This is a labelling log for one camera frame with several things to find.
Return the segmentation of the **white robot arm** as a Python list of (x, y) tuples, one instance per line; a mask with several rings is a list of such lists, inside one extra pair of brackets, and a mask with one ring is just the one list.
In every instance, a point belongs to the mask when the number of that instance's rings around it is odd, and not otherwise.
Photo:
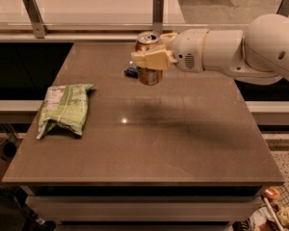
[(261, 15), (244, 31), (188, 29), (161, 36), (143, 32), (131, 59), (146, 85), (156, 84), (154, 73), (171, 65), (184, 72), (216, 71), (255, 85), (289, 81), (289, 18)]

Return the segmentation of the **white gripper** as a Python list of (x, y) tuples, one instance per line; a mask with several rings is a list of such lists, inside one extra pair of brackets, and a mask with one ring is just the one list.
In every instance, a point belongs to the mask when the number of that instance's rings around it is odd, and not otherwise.
[(153, 70), (167, 70), (177, 63), (176, 67), (181, 71), (201, 73), (208, 33), (208, 29), (189, 29), (179, 35), (176, 32), (162, 34), (160, 43), (165, 44), (166, 49), (132, 52), (132, 62), (138, 67)]

